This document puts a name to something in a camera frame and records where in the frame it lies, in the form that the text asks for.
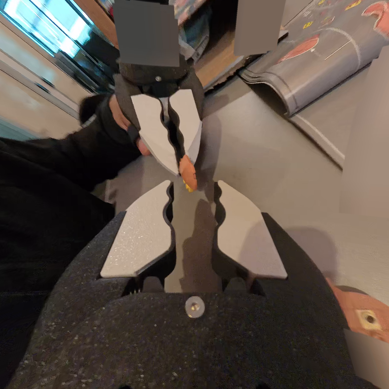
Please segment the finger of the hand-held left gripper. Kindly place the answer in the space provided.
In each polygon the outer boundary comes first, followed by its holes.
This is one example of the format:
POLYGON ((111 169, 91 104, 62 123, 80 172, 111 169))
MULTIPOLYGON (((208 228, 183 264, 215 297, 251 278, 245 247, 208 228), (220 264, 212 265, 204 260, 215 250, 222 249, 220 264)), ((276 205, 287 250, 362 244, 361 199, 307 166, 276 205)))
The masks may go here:
POLYGON ((180 157, 186 155, 196 163, 202 132, 192 90, 178 90, 168 99, 168 115, 175 128, 175 146, 180 157))
POLYGON ((172 174, 178 174, 176 153, 164 124, 162 102, 139 94, 131 101, 140 125, 139 135, 157 162, 172 174))

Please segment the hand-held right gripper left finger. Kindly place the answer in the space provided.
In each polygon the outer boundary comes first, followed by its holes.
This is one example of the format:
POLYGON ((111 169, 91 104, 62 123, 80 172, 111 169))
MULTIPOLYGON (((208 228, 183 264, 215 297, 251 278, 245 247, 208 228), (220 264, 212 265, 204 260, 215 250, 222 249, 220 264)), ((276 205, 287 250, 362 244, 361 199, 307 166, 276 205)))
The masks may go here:
POLYGON ((173 182, 166 180, 126 210, 106 261, 102 278, 165 278, 175 267, 172 226, 173 182))

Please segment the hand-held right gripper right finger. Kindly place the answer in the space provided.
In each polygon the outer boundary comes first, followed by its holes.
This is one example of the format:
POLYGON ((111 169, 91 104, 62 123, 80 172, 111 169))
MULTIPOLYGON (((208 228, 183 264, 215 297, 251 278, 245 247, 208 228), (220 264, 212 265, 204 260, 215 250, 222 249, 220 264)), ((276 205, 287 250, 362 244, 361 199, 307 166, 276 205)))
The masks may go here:
POLYGON ((219 180, 216 184, 224 211, 218 222, 216 248, 253 276, 287 278, 260 209, 226 182, 219 180))

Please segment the brown curved brick piece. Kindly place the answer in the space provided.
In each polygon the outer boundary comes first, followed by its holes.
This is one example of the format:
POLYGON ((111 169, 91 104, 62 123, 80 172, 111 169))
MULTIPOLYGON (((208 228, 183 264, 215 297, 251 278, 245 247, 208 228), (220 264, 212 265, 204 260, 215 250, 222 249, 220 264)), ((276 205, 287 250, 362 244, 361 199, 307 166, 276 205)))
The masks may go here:
POLYGON ((188 192, 192 193, 197 190, 197 177, 195 167, 188 157, 185 154, 179 161, 178 170, 182 177, 183 183, 188 192))

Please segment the person's left hand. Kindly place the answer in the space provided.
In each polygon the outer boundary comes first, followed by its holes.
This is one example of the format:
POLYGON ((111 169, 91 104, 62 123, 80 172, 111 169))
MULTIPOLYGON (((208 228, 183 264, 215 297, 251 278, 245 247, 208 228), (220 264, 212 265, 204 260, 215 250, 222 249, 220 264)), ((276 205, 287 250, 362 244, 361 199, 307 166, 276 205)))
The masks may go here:
POLYGON ((128 133, 131 142, 134 145, 136 145, 136 147, 139 149, 140 153, 143 156, 151 155, 150 150, 147 148, 147 146, 144 144, 143 140, 140 138, 139 132, 137 131, 137 129, 132 125, 132 123, 123 114, 115 95, 112 95, 110 97, 109 107, 110 107, 110 110, 111 110, 111 113, 112 113, 112 116, 113 116, 115 122, 128 133))

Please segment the cardboard box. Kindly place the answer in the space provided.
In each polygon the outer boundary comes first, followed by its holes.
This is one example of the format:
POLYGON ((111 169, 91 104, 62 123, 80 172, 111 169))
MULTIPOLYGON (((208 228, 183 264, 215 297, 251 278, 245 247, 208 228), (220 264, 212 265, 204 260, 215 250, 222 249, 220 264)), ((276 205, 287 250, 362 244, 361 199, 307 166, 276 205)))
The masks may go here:
POLYGON ((205 93, 223 85, 259 56, 236 56, 234 46, 235 30, 226 30, 215 41, 209 41, 205 52, 194 65, 205 93))

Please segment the clear plastic bag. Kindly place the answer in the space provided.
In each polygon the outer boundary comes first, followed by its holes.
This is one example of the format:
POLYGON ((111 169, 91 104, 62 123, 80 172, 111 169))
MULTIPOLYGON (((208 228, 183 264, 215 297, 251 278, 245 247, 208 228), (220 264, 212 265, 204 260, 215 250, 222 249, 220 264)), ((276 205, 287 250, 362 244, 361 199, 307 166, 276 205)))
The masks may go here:
POLYGON ((179 51, 185 60, 195 64, 204 53, 210 39, 212 9, 206 0, 169 1, 178 21, 179 51))

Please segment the round brown brick assembly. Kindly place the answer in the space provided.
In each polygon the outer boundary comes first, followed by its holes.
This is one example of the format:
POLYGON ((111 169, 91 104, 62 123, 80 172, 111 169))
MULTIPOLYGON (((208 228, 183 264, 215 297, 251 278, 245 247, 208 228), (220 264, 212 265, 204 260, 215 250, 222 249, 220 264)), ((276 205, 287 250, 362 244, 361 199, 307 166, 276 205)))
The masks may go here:
POLYGON ((342 291, 329 278, 326 281, 338 300, 351 331, 389 343, 388 305, 366 294, 342 291))

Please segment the grey instruction booklet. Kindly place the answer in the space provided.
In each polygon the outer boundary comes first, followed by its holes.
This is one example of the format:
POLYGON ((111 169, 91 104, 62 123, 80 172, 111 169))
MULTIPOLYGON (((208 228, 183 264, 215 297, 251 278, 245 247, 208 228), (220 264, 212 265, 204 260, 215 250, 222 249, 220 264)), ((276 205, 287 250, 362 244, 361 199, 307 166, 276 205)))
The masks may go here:
POLYGON ((312 1, 241 73, 342 168, 340 212, 388 219, 388 1, 312 1))

